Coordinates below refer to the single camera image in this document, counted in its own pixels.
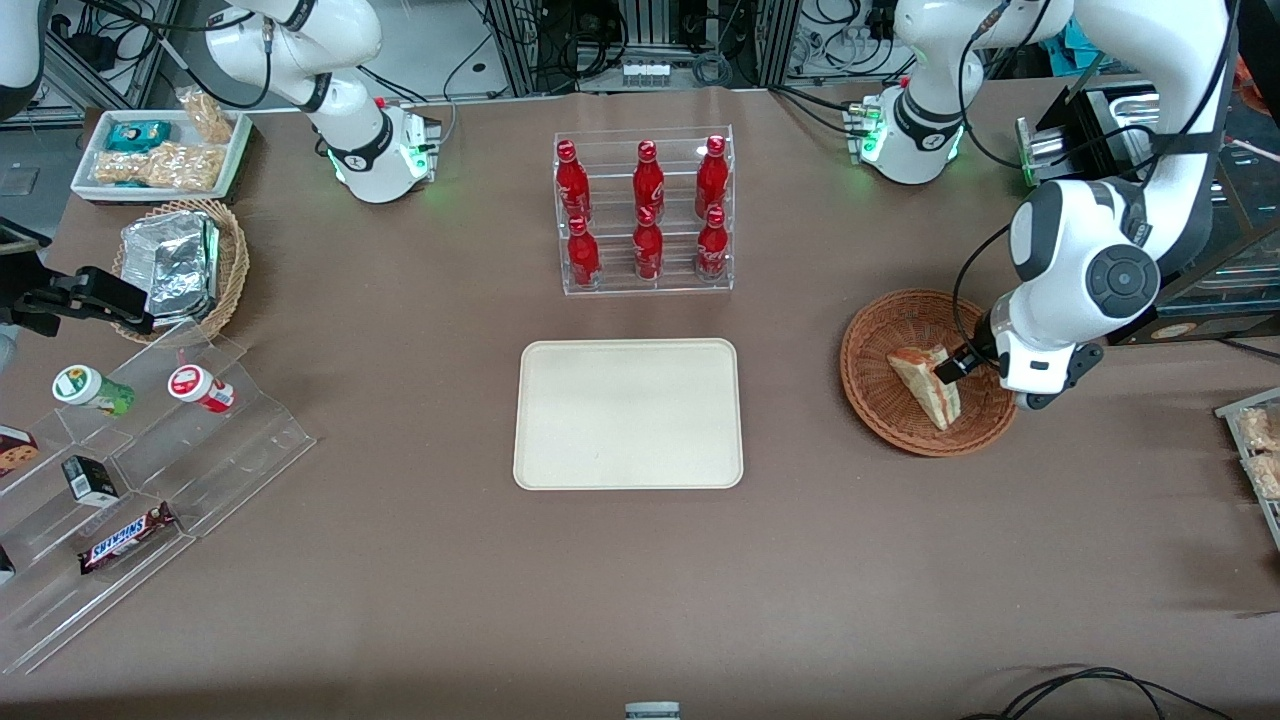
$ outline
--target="coca-cola bottle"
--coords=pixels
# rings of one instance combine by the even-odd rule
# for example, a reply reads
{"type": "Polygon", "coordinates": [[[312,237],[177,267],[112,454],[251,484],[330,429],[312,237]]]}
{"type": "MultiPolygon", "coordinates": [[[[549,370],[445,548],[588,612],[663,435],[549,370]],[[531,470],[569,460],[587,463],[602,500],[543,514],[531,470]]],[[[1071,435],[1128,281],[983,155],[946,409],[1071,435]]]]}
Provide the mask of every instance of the coca-cola bottle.
{"type": "Polygon", "coordinates": [[[600,247],[586,229],[586,218],[568,219],[568,265],[573,272],[573,284],[595,288],[600,284],[600,247]]]}
{"type": "Polygon", "coordinates": [[[573,147],[573,141],[562,140],[556,143],[556,156],[559,158],[559,163],[556,164],[556,188],[561,204],[564,205],[564,213],[571,218],[582,215],[590,222],[591,188],[586,182],[586,169],[577,161],[577,147],[573,147]]]}
{"type": "Polygon", "coordinates": [[[662,274],[662,231],[653,208],[636,208],[636,232],[631,234],[636,250],[636,275],[655,281],[662,274]]]}
{"type": "Polygon", "coordinates": [[[658,145],[652,140],[641,140],[636,149],[640,163],[631,177],[631,187],[636,193],[636,208],[652,208],[658,222],[662,220],[663,174],[658,167],[658,145]]]}
{"type": "Polygon", "coordinates": [[[694,211],[699,218],[707,217],[708,206],[724,201],[724,188],[728,186],[724,146],[724,136],[713,135],[707,138],[707,155],[698,167],[698,195],[694,197],[694,211]]]}
{"type": "Polygon", "coordinates": [[[724,274],[724,255],[728,252],[728,232],[724,229],[724,208],[707,209],[707,227],[698,233],[698,258],[694,272],[704,282],[713,282],[724,274]]]}

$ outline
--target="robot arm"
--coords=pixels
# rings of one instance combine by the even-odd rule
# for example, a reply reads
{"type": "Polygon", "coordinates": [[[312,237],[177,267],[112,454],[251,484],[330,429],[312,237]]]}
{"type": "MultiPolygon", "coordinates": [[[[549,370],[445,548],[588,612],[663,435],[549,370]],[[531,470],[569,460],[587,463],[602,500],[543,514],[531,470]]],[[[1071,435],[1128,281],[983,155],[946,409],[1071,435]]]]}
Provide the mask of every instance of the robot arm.
{"type": "MultiPolygon", "coordinates": [[[[974,348],[1004,387],[1042,407],[1101,357],[1091,340],[1134,320],[1160,291],[1156,261],[1187,225],[1207,164],[1228,37],[1225,6],[1203,0],[1076,0],[1076,18],[1100,50],[1137,67],[1160,92],[1157,147],[1146,187],[1120,178],[1051,181],[1019,206],[1010,256],[1023,284],[979,323],[974,348]],[[1199,106],[1206,88],[1210,101],[1199,106]],[[1161,142],[1188,129],[1198,142],[1161,142]]],[[[954,382],[980,360],[966,346],[938,368],[954,382]]]]}
{"type": "Polygon", "coordinates": [[[24,110],[40,88],[47,17],[44,3],[0,4],[0,120],[24,110]]]}
{"type": "Polygon", "coordinates": [[[211,24],[244,18],[205,33],[214,61],[243,83],[262,87],[270,78],[268,90],[311,119],[329,145],[338,179],[356,197],[387,202],[431,177],[433,146],[422,118],[379,108],[355,69],[381,49],[381,24],[366,0],[233,5],[210,18],[211,24]]]}
{"type": "Polygon", "coordinates": [[[920,184],[938,177],[960,141],[960,92],[968,105],[982,86],[973,50],[1012,47],[1056,35],[1075,0],[900,0],[893,32],[915,51],[906,87],[868,96],[856,131],[868,137],[859,160],[891,181],[920,184]],[[970,51],[964,56],[965,46],[970,51]]]}

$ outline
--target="brown table surface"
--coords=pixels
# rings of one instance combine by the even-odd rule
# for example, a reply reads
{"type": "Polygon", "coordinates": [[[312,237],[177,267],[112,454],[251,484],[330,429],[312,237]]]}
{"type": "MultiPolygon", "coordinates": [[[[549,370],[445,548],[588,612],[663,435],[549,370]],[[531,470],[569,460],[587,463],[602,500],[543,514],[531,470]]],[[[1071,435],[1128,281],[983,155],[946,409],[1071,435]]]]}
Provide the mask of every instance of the brown table surface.
{"type": "MultiPolygon", "coordinates": [[[[975,123],[1012,155],[1012,118],[1060,87],[991,83],[975,123]]],[[[1280,562],[1212,415],[1277,384],[1274,365],[1217,343],[1116,350],[954,460],[886,446],[845,401],[852,314],[950,288],[1025,193],[1018,173],[966,145],[932,184],[895,186],[765,92],[575,95],[461,120],[435,184],[374,206],[334,182],[303,117],[255,118],[234,206],[252,269],[225,334],[320,443],[35,674],[0,678],[0,716],[607,719],[669,698],[690,720],[950,720],[1075,662],[1280,714],[1280,562]],[[552,135],[721,123],[737,288],[563,297],[552,135]],[[516,486],[526,345],[705,336],[739,351],[741,484],[516,486]]],[[[140,214],[73,199],[51,264],[110,266],[140,214]]],[[[997,247],[966,295],[1014,282],[997,247]]],[[[101,323],[24,337],[6,421],[52,410],[56,369],[136,350],[101,323]]],[[[1149,712],[1128,689],[1060,696],[1029,719],[1149,712]]]]}

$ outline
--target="wicker basket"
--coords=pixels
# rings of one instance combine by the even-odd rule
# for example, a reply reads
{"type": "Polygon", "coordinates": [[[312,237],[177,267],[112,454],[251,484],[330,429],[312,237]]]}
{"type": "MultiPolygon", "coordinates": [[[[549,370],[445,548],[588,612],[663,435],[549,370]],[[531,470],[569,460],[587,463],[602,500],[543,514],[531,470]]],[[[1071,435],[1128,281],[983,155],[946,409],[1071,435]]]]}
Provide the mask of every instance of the wicker basket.
{"type": "MultiPolygon", "coordinates": [[[[980,310],[960,301],[960,316],[974,327],[980,310]]],[[[983,366],[957,383],[960,416],[946,430],[929,421],[886,355],[899,347],[955,348],[964,340],[955,329],[951,296],[936,290],[891,292],[863,307],[840,346],[840,377],[858,416],[876,434],[916,455],[950,457],[996,442],[1014,421],[1014,395],[1000,387],[1000,375],[983,366]]]]}
{"type": "MultiPolygon", "coordinates": [[[[218,334],[227,325],[239,304],[241,291],[244,290],[244,278],[248,275],[248,245],[244,242],[244,232],[236,215],[225,205],[216,200],[175,200],[166,202],[150,213],[148,218],[177,213],[178,210],[202,210],[218,224],[218,306],[214,307],[204,320],[200,329],[209,337],[218,334]]],[[[115,264],[111,272],[120,274],[124,266],[124,245],[115,252],[115,264]]],[[[150,343],[164,334],[165,328],[160,328],[151,334],[138,334],[125,331],[119,325],[115,332],[143,345],[150,343]]]]}

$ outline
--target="acrylic bottle rack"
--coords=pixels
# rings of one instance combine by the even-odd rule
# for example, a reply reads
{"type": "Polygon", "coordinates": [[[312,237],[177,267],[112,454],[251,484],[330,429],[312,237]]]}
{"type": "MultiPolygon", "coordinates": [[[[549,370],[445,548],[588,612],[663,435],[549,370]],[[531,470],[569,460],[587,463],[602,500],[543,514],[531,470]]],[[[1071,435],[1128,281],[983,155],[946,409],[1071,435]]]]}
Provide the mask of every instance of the acrylic bottle rack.
{"type": "Polygon", "coordinates": [[[40,455],[0,478],[0,547],[15,574],[0,584],[0,669],[29,673],[207,536],[315,439],[264,395],[237,361],[244,350],[193,323],[175,325],[108,377],[137,395],[128,413],[64,406],[29,428],[40,455]],[[193,363],[229,383],[236,402],[214,414],[174,400],[169,374],[193,363]],[[102,462],[120,498],[79,505],[61,464],[102,462]],[[90,574],[77,555],[168,502],[178,521],[90,574]]]}
{"type": "Polygon", "coordinates": [[[733,288],[733,128],[731,126],[686,127],[660,129],[626,129],[600,132],[562,132],[550,147],[552,200],[556,204],[557,238],[559,242],[561,278],[564,295],[622,295],[654,292],[707,292],[733,288]],[[698,258],[698,234],[703,220],[694,211],[698,168],[707,154],[707,138],[722,135],[727,141],[724,160],[728,163],[728,186],[724,190],[724,229],[728,232],[724,273],[707,282],[694,272],[698,258]],[[595,288],[579,287],[568,260],[568,215],[556,191],[556,143],[572,140],[577,159],[586,170],[591,188],[591,222],[589,229],[600,249],[600,283],[595,288]],[[631,177],[636,169],[636,146],[641,140],[658,145],[658,164],[666,176],[666,209],[659,228],[663,234],[662,274],[645,281],[635,272],[635,250],[631,234],[636,228],[635,196],[631,177]]]}

